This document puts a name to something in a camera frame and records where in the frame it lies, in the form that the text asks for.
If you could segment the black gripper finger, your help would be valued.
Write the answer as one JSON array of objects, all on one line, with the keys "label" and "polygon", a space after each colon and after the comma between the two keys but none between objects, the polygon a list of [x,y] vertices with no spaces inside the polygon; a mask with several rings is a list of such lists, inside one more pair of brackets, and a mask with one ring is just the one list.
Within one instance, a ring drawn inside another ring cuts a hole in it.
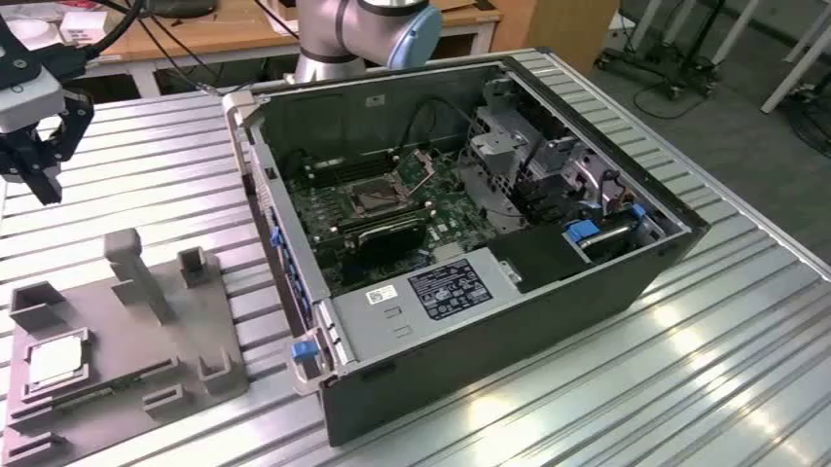
[{"label": "black gripper finger", "polygon": [[60,164],[68,162],[95,115],[93,102],[85,92],[64,91],[65,109],[59,112],[60,124],[43,140],[32,132],[36,159],[28,164],[28,186],[43,205],[60,203],[63,187],[57,182]]},{"label": "black gripper finger", "polygon": [[25,150],[1,146],[1,178],[9,183],[25,183]]}]

